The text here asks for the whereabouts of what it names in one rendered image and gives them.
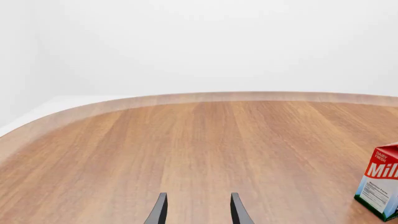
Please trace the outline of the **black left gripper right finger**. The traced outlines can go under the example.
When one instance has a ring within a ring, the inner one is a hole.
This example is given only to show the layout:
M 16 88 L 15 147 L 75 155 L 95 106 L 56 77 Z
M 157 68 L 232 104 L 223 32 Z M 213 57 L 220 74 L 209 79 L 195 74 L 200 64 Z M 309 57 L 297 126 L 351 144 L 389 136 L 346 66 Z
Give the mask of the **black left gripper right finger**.
M 230 210 L 233 224 L 254 224 L 236 192 L 231 194 Z

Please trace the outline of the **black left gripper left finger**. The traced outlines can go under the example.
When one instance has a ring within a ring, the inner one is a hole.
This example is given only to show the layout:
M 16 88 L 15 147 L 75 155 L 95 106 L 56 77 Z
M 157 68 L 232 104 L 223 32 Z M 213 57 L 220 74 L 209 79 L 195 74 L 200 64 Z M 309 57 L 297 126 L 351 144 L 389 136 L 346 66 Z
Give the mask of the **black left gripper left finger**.
M 167 219 L 167 194 L 162 192 L 144 224 L 165 224 Z

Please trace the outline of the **red and white milk carton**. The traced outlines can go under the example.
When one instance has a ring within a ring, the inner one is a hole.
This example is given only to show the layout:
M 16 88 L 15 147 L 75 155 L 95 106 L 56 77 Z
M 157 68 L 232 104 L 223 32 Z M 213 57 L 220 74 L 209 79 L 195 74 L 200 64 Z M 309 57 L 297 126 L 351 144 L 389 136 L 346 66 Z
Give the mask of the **red and white milk carton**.
M 354 199 L 384 222 L 398 218 L 398 142 L 374 149 Z

